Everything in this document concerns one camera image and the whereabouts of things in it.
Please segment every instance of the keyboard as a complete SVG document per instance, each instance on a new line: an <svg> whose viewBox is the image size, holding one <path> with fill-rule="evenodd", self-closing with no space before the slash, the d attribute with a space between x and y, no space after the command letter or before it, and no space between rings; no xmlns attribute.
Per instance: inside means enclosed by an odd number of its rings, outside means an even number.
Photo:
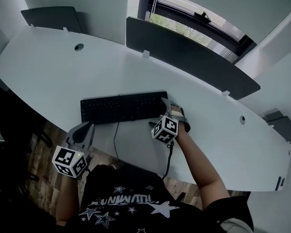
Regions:
<svg viewBox="0 0 291 233"><path fill-rule="evenodd" d="M167 92L81 100L82 122L104 124L156 118L166 112L161 98L167 99Z"/></svg>

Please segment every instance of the desk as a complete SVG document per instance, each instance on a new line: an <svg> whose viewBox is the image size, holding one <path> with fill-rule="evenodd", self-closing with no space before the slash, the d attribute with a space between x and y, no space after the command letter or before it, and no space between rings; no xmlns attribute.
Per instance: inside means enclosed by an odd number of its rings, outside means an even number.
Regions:
<svg viewBox="0 0 291 233"><path fill-rule="evenodd" d="M84 49L74 47L84 44ZM210 159L227 189L275 190L287 176L291 145L255 113L173 66L97 37L25 26L0 56L0 78L34 110L61 129L81 123L80 100L166 90L186 113L190 136ZM246 123L240 123L244 116ZM169 150L152 140L149 120L121 122L119 158L164 174ZM98 125L93 145L116 156L117 124ZM194 183L175 144L169 177Z"/></svg>

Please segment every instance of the floor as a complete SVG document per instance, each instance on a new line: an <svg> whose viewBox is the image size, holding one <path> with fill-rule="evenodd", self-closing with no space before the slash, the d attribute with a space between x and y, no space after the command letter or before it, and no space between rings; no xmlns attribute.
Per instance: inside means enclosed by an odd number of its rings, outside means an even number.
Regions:
<svg viewBox="0 0 291 233"><path fill-rule="evenodd" d="M65 140L66 132L56 127L50 122L44 125L44 131L53 141L53 147L49 149L46 144L38 140L35 135L32 137L32 153L28 156L28 171L37 175L40 180L26 181L26 188L30 192L30 199L44 211L55 216L57 197L59 194L62 174L59 174L53 167L51 162L55 148ZM89 169L92 170L96 165L109 163L116 160L112 156L101 152L95 148L90 151ZM79 199L83 197L84 187L86 183L86 173L81 180L78 181ZM181 182L175 179L165 178L165 186L174 198L177 198L182 192L186 193L184 202L201 209L201 199L197 185ZM229 191L231 196L244 195L244 192Z"/></svg>

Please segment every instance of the cable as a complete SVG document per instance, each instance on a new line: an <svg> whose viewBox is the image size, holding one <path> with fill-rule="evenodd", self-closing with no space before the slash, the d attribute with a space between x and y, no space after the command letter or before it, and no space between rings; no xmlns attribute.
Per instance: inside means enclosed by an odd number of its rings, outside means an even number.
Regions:
<svg viewBox="0 0 291 233"><path fill-rule="evenodd" d="M167 170L166 170L165 175L162 178L163 180L166 178L166 176L169 172L170 159L171 159L171 156L173 154L174 144L175 144L174 141L172 141L170 144L167 145L167 147L170 149L170 151L169 151L168 162L167 162Z"/></svg>
<svg viewBox="0 0 291 233"><path fill-rule="evenodd" d="M116 137L116 133L117 133L117 129L118 129L119 124L120 124L120 122L117 123L116 131L115 131L114 138L113 138L113 144L114 144L114 149L115 149L115 153L116 153L117 158L118 158L118 155L117 155L116 146L115 146L115 137Z"/></svg>

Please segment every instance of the black t-shirt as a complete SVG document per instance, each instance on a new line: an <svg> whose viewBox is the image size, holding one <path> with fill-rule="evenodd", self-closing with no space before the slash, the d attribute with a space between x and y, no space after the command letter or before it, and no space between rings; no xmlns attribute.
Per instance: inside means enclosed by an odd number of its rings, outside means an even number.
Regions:
<svg viewBox="0 0 291 233"><path fill-rule="evenodd" d="M220 224L237 218L251 228L244 197L222 199L205 211L177 202L162 179L133 166L97 166L87 176L81 209L66 224L71 232L224 232Z"/></svg>

